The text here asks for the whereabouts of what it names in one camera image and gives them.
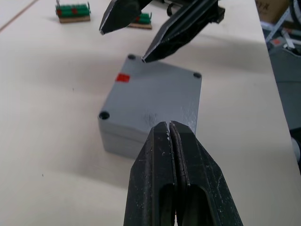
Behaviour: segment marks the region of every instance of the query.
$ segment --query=screw hole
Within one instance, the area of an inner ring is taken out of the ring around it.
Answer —
[[[197,72],[195,72],[195,73],[193,73],[193,76],[195,77],[195,78],[200,78],[200,77],[202,77],[202,75],[200,74],[200,73],[197,73]]]
[[[130,60],[135,60],[136,59],[136,56],[134,54],[129,54],[127,56]]]
[[[106,120],[110,117],[110,114],[108,112],[100,112],[99,118],[102,120]]]

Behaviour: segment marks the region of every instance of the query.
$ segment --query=green terminal block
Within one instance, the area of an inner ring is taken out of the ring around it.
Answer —
[[[151,26],[151,13],[141,13],[130,25],[129,27],[142,28],[142,29],[152,29]]]
[[[60,5],[57,0],[55,12],[60,23],[90,21],[90,4]]]

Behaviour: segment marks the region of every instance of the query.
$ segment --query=white table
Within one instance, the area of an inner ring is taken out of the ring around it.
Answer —
[[[123,224],[133,160],[103,150],[97,115],[128,53],[152,31],[101,36],[108,0],[90,23],[59,24],[39,0],[0,33],[0,224]],[[245,226],[300,225],[301,177],[253,0],[223,0],[210,24],[165,62],[203,75],[197,137],[221,167]]]
[[[37,0],[0,0],[0,31]]]

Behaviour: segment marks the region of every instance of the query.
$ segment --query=wooden block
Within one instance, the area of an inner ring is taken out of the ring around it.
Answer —
[[[141,29],[152,29],[151,24],[136,24],[136,23],[131,23],[129,24],[128,27],[133,27],[133,28],[141,28]]]
[[[59,18],[61,24],[90,21],[90,16]]]

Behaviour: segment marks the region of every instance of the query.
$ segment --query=gray floor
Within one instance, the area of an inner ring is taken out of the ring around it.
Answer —
[[[300,128],[301,56],[282,49],[272,49],[269,53],[288,127]]]

